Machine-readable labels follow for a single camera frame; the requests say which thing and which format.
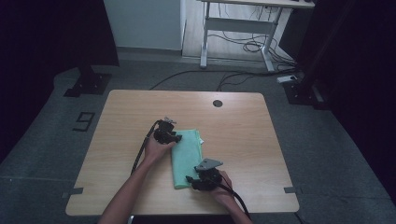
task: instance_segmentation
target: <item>green cloth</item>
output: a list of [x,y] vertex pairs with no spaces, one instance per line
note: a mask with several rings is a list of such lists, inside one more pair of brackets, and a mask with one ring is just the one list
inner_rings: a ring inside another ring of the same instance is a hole
[[197,130],[177,131],[183,135],[181,141],[172,148],[172,169],[175,189],[189,188],[186,175],[198,178],[194,170],[202,161],[201,137]]

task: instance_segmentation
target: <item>person's right hand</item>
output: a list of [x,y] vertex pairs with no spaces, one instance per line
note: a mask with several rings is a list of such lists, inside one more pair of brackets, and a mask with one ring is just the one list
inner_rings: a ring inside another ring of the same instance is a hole
[[[219,171],[219,172],[223,176],[223,178],[221,180],[221,184],[232,189],[233,183],[232,183],[230,177],[228,177],[227,173],[225,173],[224,171]],[[233,195],[230,192],[228,192],[227,190],[222,189],[220,187],[217,187],[217,188],[209,191],[209,193],[218,203],[220,203],[222,205],[226,205],[226,204],[235,202],[235,198],[233,197]]]

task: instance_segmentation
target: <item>wooden table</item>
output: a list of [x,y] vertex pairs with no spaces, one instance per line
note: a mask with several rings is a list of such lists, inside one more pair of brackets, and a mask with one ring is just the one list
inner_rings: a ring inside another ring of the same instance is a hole
[[[271,42],[274,38],[277,24],[279,22],[282,9],[284,7],[290,8],[313,8],[315,4],[311,1],[309,3],[304,0],[291,1],[291,0],[199,0],[207,3],[205,13],[205,26],[204,26],[204,42],[201,48],[201,68],[206,68],[207,61],[207,32],[213,31],[229,31],[249,34],[268,35],[264,47],[261,50],[262,57],[264,58],[265,65],[268,71],[275,71],[272,64],[272,57],[269,53]],[[236,20],[227,18],[211,18],[209,17],[210,3],[225,3],[225,4],[239,4],[239,5],[253,5],[253,6],[267,6],[279,7],[276,17],[273,21],[251,21],[251,20]]]
[[[215,107],[215,100],[222,107]],[[296,212],[285,193],[290,176],[265,101],[259,93],[112,91],[66,207],[70,216],[101,215],[131,173],[152,123],[167,116],[176,130],[198,129],[203,156],[224,164],[250,213]],[[225,214],[207,193],[174,189],[170,153],[150,171],[133,215]]]

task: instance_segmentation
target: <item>white desk frame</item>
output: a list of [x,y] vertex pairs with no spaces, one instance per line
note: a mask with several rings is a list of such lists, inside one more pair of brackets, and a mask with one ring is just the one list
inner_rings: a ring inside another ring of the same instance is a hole
[[[213,31],[228,31],[228,32],[239,32],[239,33],[250,33],[250,34],[261,34],[268,35],[266,38],[264,48],[261,53],[264,58],[264,62],[269,72],[274,72],[274,66],[272,64],[272,57],[269,53],[271,42],[274,38],[276,27],[279,22],[280,15],[283,7],[302,7],[311,8],[314,7],[314,3],[306,3],[304,0],[294,2],[291,0],[201,0],[207,3],[205,13],[205,26],[204,26],[204,42],[201,49],[201,68],[207,67],[207,32]],[[246,21],[236,19],[225,19],[225,18],[210,18],[210,3],[226,3],[226,4],[241,4],[241,5],[255,5],[255,6],[268,6],[268,7],[279,7],[276,13],[276,17],[273,21]]]

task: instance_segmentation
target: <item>white desk leg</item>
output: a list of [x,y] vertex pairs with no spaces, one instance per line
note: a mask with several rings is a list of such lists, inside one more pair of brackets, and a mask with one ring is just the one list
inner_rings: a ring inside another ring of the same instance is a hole
[[270,48],[271,42],[272,42],[272,40],[274,38],[274,34],[275,34],[275,31],[276,31],[277,24],[279,22],[280,14],[282,13],[282,9],[283,8],[280,7],[279,10],[277,11],[276,18],[273,21],[270,34],[269,34],[267,40],[265,41],[264,48],[262,49],[262,57],[264,58],[265,65],[267,65],[267,69],[268,69],[269,72],[274,72],[275,71],[274,66],[272,64],[272,61],[271,61],[272,57],[271,57],[271,55],[269,53],[269,48]]
[[207,20],[209,20],[209,10],[210,10],[210,3],[207,3],[206,6],[206,15],[205,15],[205,25],[204,25],[204,42],[202,43],[201,48],[201,68],[206,68],[206,61],[207,61]]

